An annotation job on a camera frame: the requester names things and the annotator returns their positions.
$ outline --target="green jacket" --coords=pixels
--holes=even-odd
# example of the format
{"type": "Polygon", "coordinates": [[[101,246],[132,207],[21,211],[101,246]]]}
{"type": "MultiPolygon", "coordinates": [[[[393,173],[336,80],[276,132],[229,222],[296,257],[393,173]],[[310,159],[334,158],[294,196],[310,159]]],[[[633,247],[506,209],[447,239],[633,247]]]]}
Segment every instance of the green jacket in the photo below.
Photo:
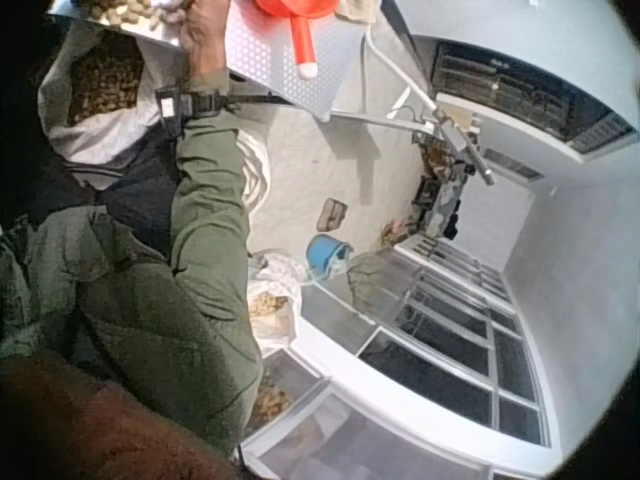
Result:
{"type": "Polygon", "coordinates": [[[104,207],[5,233],[0,359],[42,349],[69,358],[88,338],[142,403],[232,452],[262,373],[246,301],[249,228],[234,120],[223,113],[186,127],[170,264],[104,207]]]}

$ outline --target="white pipe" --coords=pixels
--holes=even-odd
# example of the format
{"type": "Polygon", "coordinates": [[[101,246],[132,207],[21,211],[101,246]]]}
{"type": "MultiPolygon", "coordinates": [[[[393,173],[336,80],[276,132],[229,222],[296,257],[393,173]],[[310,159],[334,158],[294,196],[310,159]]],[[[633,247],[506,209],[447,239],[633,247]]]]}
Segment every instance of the white pipe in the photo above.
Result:
{"type": "Polygon", "coordinates": [[[396,75],[398,75],[398,77],[400,77],[402,80],[404,80],[406,82],[406,84],[409,86],[409,88],[411,90],[413,90],[413,92],[416,95],[418,95],[418,97],[420,97],[420,100],[422,100],[422,102],[430,110],[429,113],[433,113],[435,110],[438,109],[438,105],[436,104],[436,102],[431,100],[429,95],[427,95],[418,86],[418,84],[416,82],[414,82],[411,77],[409,77],[409,75],[404,73],[400,67],[398,67],[395,63],[393,63],[391,60],[389,60],[389,58],[384,53],[382,53],[380,50],[378,50],[378,47],[376,47],[373,44],[373,38],[371,38],[371,26],[369,26],[367,28],[367,33],[365,34],[365,38],[366,38],[367,45],[369,46],[369,48],[371,49],[373,54],[376,57],[378,57],[380,59],[380,61],[382,61],[382,63],[384,63],[387,67],[389,67],[391,70],[393,70],[393,72],[396,75]]]}

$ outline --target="black pants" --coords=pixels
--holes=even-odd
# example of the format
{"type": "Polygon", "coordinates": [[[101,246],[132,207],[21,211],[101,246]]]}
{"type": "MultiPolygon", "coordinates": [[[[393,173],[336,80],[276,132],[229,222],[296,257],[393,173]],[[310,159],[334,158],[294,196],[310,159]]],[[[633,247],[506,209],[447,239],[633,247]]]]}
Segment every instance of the black pants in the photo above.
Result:
{"type": "Polygon", "coordinates": [[[69,207],[106,205],[112,218],[167,256],[171,204],[179,182],[175,144],[156,125],[110,164],[127,166],[112,171],[120,178],[106,190],[80,185],[42,132],[35,88],[25,79],[5,90],[0,176],[3,228],[22,214],[39,225],[51,213],[69,207]]]}

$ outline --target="person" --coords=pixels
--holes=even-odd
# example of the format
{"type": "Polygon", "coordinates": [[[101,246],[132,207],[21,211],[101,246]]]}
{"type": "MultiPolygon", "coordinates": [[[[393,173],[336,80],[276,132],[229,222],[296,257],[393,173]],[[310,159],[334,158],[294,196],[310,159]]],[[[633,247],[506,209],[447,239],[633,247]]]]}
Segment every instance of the person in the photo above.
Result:
{"type": "MultiPolygon", "coordinates": [[[[191,89],[228,88],[229,3],[190,3],[180,37],[191,89]]],[[[47,478],[236,478],[226,458],[262,374],[236,132],[228,112],[186,124],[172,204],[155,206],[170,218],[166,255],[145,210],[153,192],[127,195],[146,162],[112,189],[128,202],[118,208],[71,198],[78,185],[47,159],[48,184],[2,235],[2,431],[15,458],[30,452],[26,463],[47,478]]],[[[152,157],[154,145],[136,152],[152,157]]]]}

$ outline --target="beige cloth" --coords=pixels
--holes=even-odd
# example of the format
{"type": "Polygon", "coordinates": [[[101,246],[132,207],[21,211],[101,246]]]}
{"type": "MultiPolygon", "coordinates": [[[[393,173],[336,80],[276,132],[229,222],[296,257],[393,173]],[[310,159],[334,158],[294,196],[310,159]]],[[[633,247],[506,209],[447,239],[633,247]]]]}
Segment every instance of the beige cloth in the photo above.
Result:
{"type": "Polygon", "coordinates": [[[378,0],[340,0],[336,15],[359,23],[374,23],[378,0]]]}

